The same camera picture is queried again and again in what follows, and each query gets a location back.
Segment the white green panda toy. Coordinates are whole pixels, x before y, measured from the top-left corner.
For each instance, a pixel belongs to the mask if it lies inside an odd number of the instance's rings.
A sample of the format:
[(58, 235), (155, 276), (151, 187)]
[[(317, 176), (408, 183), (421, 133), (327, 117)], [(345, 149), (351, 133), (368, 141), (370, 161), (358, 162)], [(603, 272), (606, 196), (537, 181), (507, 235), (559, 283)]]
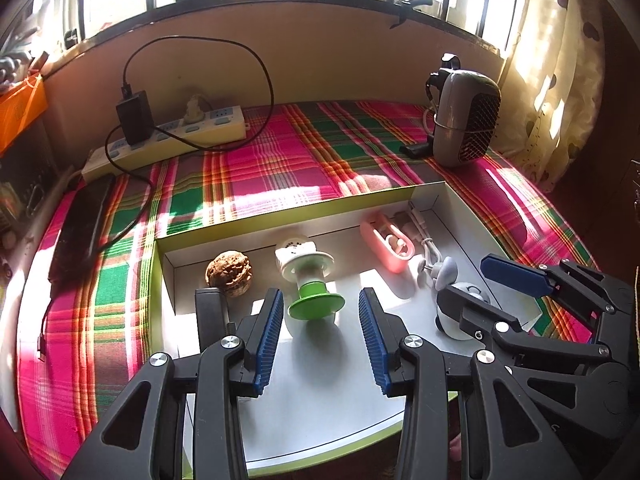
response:
[(334, 315), (345, 305), (337, 292), (330, 292), (326, 278), (335, 260), (307, 237), (284, 240), (274, 251), (282, 278), (296, 285), (298, 297), (288, 307), (288, 315), (299, 321), (314, 321)]

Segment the brown walnut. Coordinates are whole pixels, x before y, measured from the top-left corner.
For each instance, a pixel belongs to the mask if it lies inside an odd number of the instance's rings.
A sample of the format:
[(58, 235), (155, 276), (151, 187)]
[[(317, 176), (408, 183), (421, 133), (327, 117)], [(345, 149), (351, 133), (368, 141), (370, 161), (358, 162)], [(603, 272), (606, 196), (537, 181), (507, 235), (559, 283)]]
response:
[(221, 252), (206, 266), (205, 281), (228, 297), (244, 295), (252, 284), (253, 267), (250, 258), (237, 250)]

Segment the grey flashlight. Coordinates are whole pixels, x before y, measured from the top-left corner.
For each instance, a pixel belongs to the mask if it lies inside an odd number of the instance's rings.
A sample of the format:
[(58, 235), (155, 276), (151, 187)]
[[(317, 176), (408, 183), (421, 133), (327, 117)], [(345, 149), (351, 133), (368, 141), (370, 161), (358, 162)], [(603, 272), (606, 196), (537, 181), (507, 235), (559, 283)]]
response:
[(198, 344), (204, 352), (227, 335), (228, 300), (218, 287), (199, 288), (194, 292)]

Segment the white green cardboard box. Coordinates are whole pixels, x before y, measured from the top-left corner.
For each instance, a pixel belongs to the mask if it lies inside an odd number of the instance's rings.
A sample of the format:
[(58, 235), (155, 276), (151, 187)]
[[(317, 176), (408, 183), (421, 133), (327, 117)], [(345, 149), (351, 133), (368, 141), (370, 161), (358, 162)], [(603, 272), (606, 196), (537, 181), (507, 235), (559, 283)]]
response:
[(328, 200), (234, 220), (156, 242), (162, 302), (154, 310), (154, 344), (175, 356), (198, 353), (195, 292), (205, 269), (229, 249), (247, 255), (250, 288), (229, 300), (233, 322), (257, 313), (270, 288), (280, 289), (284, 315), (270, 382), (239, 404), (248, 472), (285, 474), (335, 460), (397, 432), (404, 402), (375, 383), (358, 315), (361, 289), (408, 331), (437, 348), (468, 356), (473, 339), (455, 340), (436, 325), (434, 290), (419, 256), (392, 272), (364, 241), (373, 217), (416, 208), (436, 247), (454, 260), (458, 278), (493, 306), (532, 328), (541, 310), (533, 298), (486, 280), (480, 260), (499, 245), (480, 219), (442, 182)]

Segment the grey black mesh heater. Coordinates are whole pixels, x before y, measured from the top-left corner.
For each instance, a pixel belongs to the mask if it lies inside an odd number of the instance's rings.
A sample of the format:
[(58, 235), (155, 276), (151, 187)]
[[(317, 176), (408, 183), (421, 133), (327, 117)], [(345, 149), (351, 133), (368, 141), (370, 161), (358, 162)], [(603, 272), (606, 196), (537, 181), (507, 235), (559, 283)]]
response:
[(436, 162), (452, 168), (482, 158), (497, 127), (498, 84), (484, 74), (464, 70), (457, 55), (444, 53), (439, 69), (427, 78), (425, 94), (434, 110)]

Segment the cream spotted curtain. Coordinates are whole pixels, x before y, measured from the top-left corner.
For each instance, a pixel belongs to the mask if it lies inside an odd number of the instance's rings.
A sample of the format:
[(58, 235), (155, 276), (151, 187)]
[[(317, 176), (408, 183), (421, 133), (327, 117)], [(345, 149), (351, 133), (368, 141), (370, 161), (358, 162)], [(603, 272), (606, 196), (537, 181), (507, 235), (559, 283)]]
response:
[(525, 0), (492, 148), (550, 192), (596, 124), (605, 76), (603, 0)]

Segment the pink green plaid blanket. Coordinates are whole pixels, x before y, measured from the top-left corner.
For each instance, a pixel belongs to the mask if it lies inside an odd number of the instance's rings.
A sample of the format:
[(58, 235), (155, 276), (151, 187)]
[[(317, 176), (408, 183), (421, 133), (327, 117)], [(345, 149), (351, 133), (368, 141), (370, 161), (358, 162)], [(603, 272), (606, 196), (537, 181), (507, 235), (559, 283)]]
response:
[(254, 140), (236, 151), (193, 152), (152, 165), (141, 181), (119, 178), (103, 229), (113, 246), (77, 287), (47, 300), (50, 255), (70, 201), (58, 205), (29, 272), (17, 352), (26, 448), (47, 478), (61, 477), (150, 355), (162, 238), (442, 179), (510, 258), (593, 265), (559, 211), (500, 155), (454, 169), (402, 156), (401, 145), (423, 141), (430, 125), (416, 105), (285, 104), (253, 108), (246, 117)]

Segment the white power strip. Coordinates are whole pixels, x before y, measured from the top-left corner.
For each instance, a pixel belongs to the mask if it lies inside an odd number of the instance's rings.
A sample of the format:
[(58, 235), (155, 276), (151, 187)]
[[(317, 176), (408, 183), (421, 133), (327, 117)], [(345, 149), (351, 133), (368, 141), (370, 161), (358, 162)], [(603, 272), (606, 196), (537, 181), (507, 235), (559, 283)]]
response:
[(108, 158), (129, 171), (193, 151), (192, 146), (179, 142), (167, 133), (199, 146), (233, 143), (246, 139), (247, 126), (239, 106), (211, 110), (200, 122), (186, 124), (183, 119), (166, 122), (155, 130), (148, 140), (131, 145), (125, 138), (114, 140), (107, 148), (95, 150), (81, 170), (82, 177), (90, 182), (104, 174), (118, 174)]

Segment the black tablet device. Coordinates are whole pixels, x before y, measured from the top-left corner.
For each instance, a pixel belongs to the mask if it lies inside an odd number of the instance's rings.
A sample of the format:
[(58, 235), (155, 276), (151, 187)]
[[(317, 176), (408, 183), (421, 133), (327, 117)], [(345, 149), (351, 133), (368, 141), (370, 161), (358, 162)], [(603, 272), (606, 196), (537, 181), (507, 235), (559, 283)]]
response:
[(75, 281), (92, 268), (114, 183), (114, 174), (106, 174), (74, 195), (50, 265), (49, 282), (52, 285)]

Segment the black power adapter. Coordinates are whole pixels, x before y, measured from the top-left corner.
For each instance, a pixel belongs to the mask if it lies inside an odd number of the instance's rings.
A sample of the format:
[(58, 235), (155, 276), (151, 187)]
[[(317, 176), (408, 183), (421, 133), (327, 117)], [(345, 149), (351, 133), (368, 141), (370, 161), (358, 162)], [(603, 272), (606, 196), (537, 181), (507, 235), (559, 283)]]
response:
[(149, 140), (155, 130), (148, 95), (139, 91), (122, 99), (116, 105), (120, 128), (129, 145)]

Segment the orange box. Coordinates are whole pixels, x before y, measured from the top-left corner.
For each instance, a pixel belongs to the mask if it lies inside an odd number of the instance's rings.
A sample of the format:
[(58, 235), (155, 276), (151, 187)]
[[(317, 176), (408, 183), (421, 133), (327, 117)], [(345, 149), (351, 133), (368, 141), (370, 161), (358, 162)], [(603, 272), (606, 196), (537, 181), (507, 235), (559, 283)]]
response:
[(1, 97), (0, 152), (4, 153), (17, 137), (48, 108), (40, 74), (28, 76)]

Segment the plastic bag clutter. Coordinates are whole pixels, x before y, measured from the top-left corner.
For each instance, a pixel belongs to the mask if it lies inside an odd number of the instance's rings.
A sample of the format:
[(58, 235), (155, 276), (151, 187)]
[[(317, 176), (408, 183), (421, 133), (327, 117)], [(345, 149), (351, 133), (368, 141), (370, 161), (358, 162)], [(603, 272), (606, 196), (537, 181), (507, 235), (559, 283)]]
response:
[(13, 90), (28, 76), (39, 73), (49, 55), (40, 26), (29, 27), (14, 36), (9, 47), (1, 52), (1, 94)]

